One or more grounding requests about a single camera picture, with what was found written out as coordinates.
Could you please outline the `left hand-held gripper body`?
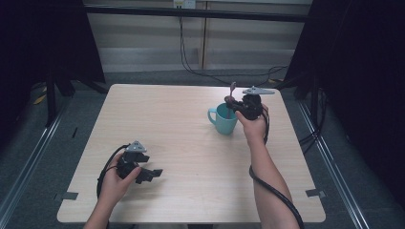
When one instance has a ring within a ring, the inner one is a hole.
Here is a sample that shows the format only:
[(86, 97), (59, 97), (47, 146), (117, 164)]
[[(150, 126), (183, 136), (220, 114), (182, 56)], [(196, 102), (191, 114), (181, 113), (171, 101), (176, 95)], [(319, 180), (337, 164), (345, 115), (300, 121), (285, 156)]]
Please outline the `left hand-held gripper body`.
[(149, 156), (145, 155), (146, 152), (147, 150), (139, 141), (134, 141), (127, 146), (117, 163), (118, 176), (126, 178), (139, 166), (140, 162), (147, 162)]

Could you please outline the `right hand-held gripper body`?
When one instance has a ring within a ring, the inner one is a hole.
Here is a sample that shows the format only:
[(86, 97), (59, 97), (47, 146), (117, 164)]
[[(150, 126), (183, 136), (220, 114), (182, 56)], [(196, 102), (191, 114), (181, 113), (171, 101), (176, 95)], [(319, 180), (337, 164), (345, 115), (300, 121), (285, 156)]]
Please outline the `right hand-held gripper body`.
[(238, 103), (239, 111), (248, 120), (257, 119), (263, 112), (262, 98), (263, 94), (274, 94), (274, 91), (252, 86), (243, 91), (244, 96)]

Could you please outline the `pink toothbrush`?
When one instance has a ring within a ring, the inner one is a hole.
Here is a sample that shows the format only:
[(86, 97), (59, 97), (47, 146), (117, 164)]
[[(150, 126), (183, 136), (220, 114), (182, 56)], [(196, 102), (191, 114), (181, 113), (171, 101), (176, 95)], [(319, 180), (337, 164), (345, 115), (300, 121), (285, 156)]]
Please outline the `pink toothbrush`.
[[(232, 82), (232, 83), (230, 84), (230, 88), (229, 88), (229, 90), (230, 90), (229, 95), (232, 96), (233, 91), (234, 91), (235, 89), (236, 89), (236, 82)], [(227, 118), (230, 118), (230, 112), (231, 112), (231, 109), (228, 108)]]

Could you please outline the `teal cup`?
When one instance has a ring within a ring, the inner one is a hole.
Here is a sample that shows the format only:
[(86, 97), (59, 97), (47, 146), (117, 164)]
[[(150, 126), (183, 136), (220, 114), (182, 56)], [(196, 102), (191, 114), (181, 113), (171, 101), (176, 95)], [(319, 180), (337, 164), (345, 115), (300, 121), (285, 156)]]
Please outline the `teal cup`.
[(235, 113), (225, 103), (207, 111), (208, 120), (221, 135), (231, 135), (238, 121)]

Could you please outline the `person's right hand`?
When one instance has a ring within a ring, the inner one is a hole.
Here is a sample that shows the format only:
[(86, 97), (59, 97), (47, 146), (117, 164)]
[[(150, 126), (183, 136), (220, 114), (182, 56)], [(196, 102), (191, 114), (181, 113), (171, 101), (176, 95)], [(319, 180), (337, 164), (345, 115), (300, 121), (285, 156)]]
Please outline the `person's right hand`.
[(247, 144), (251, 148), (266, 144), (265, 138), (268, 133), (267, 124), (269, 121), (268, 108), (266, 105), (263, 106), (262, 114), (255, 120), (246, 119), (239, 111), (236, 112), (236, 116), (243, 125)]

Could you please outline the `person's left hand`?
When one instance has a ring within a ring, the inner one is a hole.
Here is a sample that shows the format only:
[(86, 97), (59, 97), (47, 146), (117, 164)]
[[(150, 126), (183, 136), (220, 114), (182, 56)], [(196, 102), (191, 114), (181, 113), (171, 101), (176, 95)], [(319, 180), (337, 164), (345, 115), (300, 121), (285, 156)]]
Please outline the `person's left hand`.
[(117, 163), (121, 156), (122, 153), (118, 153), (107, 167), (98, 197), (99, 201), (117, 204), (140, 173), (140, 168), (137, 167), (126, 178), (121, 178), (117, 174)]

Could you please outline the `black horizontal bar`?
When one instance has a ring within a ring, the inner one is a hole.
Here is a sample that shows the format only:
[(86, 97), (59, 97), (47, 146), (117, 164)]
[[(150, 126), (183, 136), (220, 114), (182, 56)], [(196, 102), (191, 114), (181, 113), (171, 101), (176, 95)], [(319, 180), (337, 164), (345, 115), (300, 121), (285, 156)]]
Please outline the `black horizontal bar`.
[(89, 13), (109, 13), (109, 14), (124, 14), (124, 15), (176, 16), (176, 17), (238, 19), (238, 20), (256, 20), (256, 21), (296, 22), (296, 23), (305, 23), (310, 20), (310, 17), (298, 14), (278, 14), (278, 13), (242, 12), (242, 11), (226, 11), (226, 10), (135, 8), (135, 7), (119, 7), (107, 5), (85, 5), (84, 9)]

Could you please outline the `black metal stand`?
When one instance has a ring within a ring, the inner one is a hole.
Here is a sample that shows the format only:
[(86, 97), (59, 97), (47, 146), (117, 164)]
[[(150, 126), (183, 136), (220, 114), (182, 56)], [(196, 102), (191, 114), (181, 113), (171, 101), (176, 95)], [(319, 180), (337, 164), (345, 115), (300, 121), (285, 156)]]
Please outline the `black metal stand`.
[(91, 80), (89, 77), (85, 77), (84, 75), (80, 75), (63, 67), (50, 68), (46, 76), (48, 106), (47, 127), (50, 127), (57, 117), (55, 89), (58, 89), (63, 96), (73, 96), (75, 94), (75, 88), (72, 80), (77, 80), (100, 94), (108, 93), (106, 88), (97, 85), (95, 81)]

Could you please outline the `yellow floor tape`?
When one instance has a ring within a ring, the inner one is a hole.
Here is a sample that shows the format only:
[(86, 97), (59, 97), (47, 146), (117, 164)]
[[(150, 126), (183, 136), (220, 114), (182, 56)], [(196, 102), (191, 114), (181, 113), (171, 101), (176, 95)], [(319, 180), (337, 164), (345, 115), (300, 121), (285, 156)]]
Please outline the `yellow floor tape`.
[(33, 102), (33, 105), (40, 104), (45, 99), (46, 96), (47, 96), (47, 87), (44, 87), (39, 96)]

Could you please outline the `black curtain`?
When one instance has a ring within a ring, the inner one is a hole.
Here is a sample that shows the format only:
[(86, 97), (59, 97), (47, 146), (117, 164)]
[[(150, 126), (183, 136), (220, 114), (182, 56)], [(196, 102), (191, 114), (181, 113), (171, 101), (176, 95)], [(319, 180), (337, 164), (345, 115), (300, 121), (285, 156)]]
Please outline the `black curtain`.
[(33, 85), (46, 84), (58, 67), (105, 82), (83, 0), (0, 0), (0, 149), (14, 136)]
[(312, 0), (286, 79), (301, 96), (325, 90), (405, 209), (405, 0)]

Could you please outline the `metal floor rail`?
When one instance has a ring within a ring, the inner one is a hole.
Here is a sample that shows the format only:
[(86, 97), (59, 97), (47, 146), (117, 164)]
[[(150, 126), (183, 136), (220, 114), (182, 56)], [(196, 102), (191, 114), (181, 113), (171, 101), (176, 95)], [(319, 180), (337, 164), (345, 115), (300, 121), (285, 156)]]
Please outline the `metal floor rail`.
[(334, 185), (341, 197), (356, 229), (371, 229), (369, 223), (360, 209), (351, 189), (337, 165), (336, 160), (330, 152), (330, 148), (325, 139), (320, 134), (313, 134), (314, 143), (323, 158)]
[(0, 204), (0, 228), (4, 228), (18, 204), (19, 199), (24, 193), (33, 172), (35, 171), (41, 157), (44, 155), (48, 145), (53, 139), (54, 133), (58, 129), (61, 117), (65, 113), (67, 104), (64, 104), (56, 113), (54, 120), (44, 129), (41, 137), (32, 149), (30, 157), (24, 163), (21, 172), (18, 174), (16, 181)]

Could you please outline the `white wall power outlet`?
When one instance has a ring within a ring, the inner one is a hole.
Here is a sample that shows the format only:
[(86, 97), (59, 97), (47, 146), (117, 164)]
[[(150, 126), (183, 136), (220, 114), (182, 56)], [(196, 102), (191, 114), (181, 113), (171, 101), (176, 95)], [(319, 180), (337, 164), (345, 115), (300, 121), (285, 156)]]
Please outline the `white wall power outlet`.
[(189, 9), (194, 10), (196, 8), (196, 0), (173, 0), (175, 9)]

